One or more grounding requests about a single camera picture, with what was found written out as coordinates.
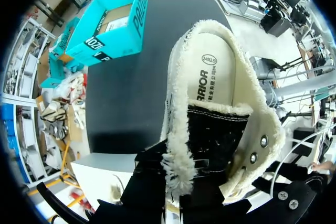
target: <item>teal cardboard box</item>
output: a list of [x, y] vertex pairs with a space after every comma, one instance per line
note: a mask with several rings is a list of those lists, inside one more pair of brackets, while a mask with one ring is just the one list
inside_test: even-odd
[[71, 31], [75, 29], [79, 22], [79, 18], [75, 17], [70, 22], [66, 24], [64, 32], [58, 36], [55, 40], [53, 46], [49, 49], [49, 57], [58, 60], [60, 56], [65, 53], [68, 45], [68, 40], [71, 37]]
[[40, 88], [55, 88], [65, 78], [63, 62], [49, 57], [46, 50], [37, 65], [37, 83]]
[[147, 5], [148, 0], [93, 0], [66, 54], [90, 66], [140, 52]]

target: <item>white stitching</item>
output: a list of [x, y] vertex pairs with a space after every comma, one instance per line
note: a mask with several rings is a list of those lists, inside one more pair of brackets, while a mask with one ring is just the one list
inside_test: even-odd
[[[205, 112], [205, 111], [198, 111], [198, 110], [192, 110], [192, 109], [188, 109], [188, 111], [203, 113], [203, 114], [207, 114], [207, 115], [213, 115], [213, 114], [211, 114], [209, 112]], [[224, 115], [215, 115], [215, 116], [218, 116], [220, 118], [225, 118], [225, 119], [237, 119], [237, 120], [243, 120], [243, 121], [248, 120], [248, 118], [235, 118], [235, 117], [232, 117], [232, 116], [224, 116]]]
[[207, 114], [206, 112], [200, 112], [200, 111], [195, 111], [195, 110], [188, 110], [188, 112], [195, 113], [195, 114], [201, 114], [201, 115], [207, 115], [210, 116], [211, 118], [216, 118], [216, 119], [223, 119], [223, 120], [228, 120], [228, 121], [233, 121], [233, 122], [246, 122], [248, 119], [239, 119], [239, 118], [226, 118], [226, 117], [221, 117], [221, 116], [213, 116], [211, 114]]
[[239, 121], [247, 121], [248, 120], [248, 118], [234, 118], [234, 117], [227, 117], [227, 116], [223, 116], [223, 115], [213, 115], [213, 114], [211, 114], [211, 113], [209, 113], [209, 112], [205, 112], [205, 111], [198, 111], [198, 110], [188, 110], [188, 111], [190, 111], [190, 112], [195, 112], [195, 113], [199, 113], [199, 114], [205, 114], [205, 115], [209, 115], [209, 116], [212, 116], [212, 117], [214, 117], [214, 116], [216, 116], [217, 118], [221, 118], [221, 119], [236, 119], [236, 120], [239, 120]]

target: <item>metal screw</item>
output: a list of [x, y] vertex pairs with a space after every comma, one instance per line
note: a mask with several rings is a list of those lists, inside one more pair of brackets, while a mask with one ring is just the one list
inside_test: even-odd
[[299, 202], [296, 200], [296, 199], [292, 199], [290, 202], [289, 202], [289, 208], [291, 210], [295, 210], [297, 209], [299, 206]]
[[278, 198], [279, 198], [280, 200], [286, 200], [286, 199], [288, 198], [288, 193], [286, 193], [285, 191], [281, 191], [281, 192], [279, 192], [279, 194], [278, 194]]
[[258, 154], [256, 152], [253, 152], [250, 156], [251, 164], [254, 164], [255, 162], [257, 162], [257, 159], [258, 159]]
[[263, 135], [260, 140], [260, 145], [262, 148], [266, 148], [268, 145], [268, 137], [266, 135]]

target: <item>white table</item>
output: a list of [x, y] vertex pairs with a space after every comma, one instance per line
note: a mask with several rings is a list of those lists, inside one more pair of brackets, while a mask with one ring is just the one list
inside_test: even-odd
[[112, 202], [112, 186], [119, 186], [123, 193], [122, 187], [126, 188], [135, 169], [135, 156], [91, 153], [71, 163], [80, 188], [95, 210], [98, 199]]

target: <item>boot insole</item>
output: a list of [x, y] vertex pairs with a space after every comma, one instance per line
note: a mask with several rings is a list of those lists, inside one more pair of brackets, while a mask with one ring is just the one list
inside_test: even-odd
[[232, 105], [235, 87], [235, 56], [222, 38], [198, 34], [188, 59], [189, 99]]

